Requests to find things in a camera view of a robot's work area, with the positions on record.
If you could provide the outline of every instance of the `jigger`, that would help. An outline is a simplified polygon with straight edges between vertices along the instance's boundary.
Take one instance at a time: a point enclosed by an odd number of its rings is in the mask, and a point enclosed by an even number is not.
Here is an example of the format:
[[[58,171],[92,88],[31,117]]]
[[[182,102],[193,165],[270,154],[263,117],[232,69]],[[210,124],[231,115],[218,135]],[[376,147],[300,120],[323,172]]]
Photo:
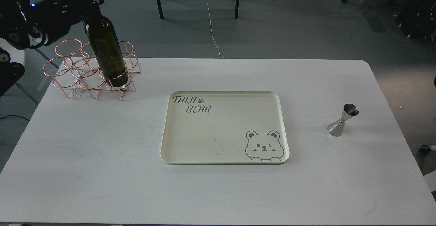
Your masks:
[[[328,133],[332,136],[341,136],[344,132],[345,121],[353,118],[359,113],[359,109],[353,104],[344,105],[342,117],[332,124],[327,126]]]

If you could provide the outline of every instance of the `bear face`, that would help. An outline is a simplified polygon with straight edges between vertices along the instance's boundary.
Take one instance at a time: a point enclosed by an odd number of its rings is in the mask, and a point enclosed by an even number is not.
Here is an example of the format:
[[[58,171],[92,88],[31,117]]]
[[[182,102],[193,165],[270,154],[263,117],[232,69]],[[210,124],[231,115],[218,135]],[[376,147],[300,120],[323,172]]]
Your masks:
[[[279,142],[280,134],[274,130],[268,134],[257,134],[255,131],[246,133],[248,139],[246,154],[253,160],[258,158],[261,161],[271,161],[273,158],[280,158],[285,154],[285,150]]]

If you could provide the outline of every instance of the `serving tray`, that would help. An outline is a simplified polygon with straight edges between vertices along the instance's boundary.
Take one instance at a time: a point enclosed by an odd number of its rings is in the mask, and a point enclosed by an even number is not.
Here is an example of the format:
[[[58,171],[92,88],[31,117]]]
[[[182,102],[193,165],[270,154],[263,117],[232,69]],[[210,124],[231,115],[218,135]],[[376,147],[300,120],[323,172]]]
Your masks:
[[[289,149],[279,96],[271,91],[171,94],[160,157],[168,164],[283,164]]]

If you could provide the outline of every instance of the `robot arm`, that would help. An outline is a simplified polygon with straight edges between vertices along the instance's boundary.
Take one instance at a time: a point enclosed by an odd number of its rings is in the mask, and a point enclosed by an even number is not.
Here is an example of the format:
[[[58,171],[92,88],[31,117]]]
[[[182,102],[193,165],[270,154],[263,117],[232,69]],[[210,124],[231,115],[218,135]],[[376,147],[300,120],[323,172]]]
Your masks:
[[[19,50],[50,45],[72,25],[89,20],[95,3],[104,0],[0,0],[0,38]],[[24,67],[11,63],[8,52],[0,49],[0,72],[2,96],[24,74]]]

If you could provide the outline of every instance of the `bear ear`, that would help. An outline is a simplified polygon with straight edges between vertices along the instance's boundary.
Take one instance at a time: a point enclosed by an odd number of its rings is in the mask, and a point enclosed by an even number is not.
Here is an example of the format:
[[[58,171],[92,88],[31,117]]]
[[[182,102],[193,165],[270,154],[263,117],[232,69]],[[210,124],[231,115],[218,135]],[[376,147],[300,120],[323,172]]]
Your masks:
[[[248,140],[250,140],[252,137],[254,137],[256,135],[257,135],[257,133],[255,131],[251,130],[251,131],[247,132],[246,137]]]
[[[273,136],[273,137],[276,138],[277,140],[280,138],[280,134],[279,134],[278,132],[274,131],[274,130],[270,131],[270,132],[268,133],[268,135]]]

